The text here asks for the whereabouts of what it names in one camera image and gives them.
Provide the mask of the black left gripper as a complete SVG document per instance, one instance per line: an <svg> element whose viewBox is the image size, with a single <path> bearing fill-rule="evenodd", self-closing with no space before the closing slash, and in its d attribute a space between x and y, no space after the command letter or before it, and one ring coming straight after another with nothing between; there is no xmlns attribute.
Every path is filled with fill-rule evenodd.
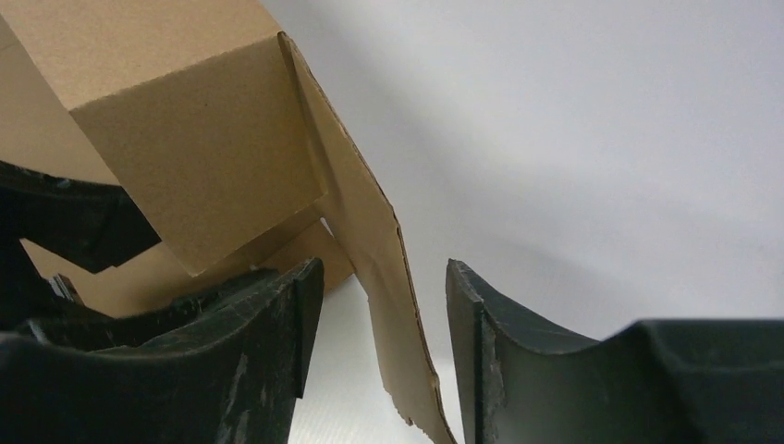
<svg viewBox="0 0 784 444"><path fill-rule="evenodd" d="M1 163L1 330L32 319L110 320L58 296L20 240L96 274L161 242L120 186L60 178Z"/></svg>

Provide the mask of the brown cardboard box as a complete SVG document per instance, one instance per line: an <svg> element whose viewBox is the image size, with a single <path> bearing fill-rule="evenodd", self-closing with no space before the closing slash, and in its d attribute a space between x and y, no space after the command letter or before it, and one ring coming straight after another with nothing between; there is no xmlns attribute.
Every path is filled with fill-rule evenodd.
<svg viewBox="0 0 784 444"><path fill-rule="evenodd" d="M329 287L355 275L398 413L453 441L394 210L261 3L3 2L1 157L121 185L161 237L97 274L31 247L105 313L308 255Z"/></svg>

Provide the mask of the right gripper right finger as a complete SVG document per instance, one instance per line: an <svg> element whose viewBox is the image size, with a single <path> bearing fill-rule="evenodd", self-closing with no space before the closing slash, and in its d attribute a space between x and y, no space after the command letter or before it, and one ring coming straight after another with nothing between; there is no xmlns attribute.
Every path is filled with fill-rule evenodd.
<svg viewBox="0 0 784 444"><path fill-rule="evenodd" d="M779 319L644 319L595 340L459 260L447 316L469 443L779 443Z"/></svg>

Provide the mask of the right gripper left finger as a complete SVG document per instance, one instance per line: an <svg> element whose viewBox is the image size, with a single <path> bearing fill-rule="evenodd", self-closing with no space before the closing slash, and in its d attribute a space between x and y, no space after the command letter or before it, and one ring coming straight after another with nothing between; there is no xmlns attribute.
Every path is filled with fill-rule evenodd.
<svg viewBox="0 0 784 444"><path fill-rule="evenodd" d="M324 291L312 258L145 314L31 319L1 336L1 439L285 443Z"/></svg>

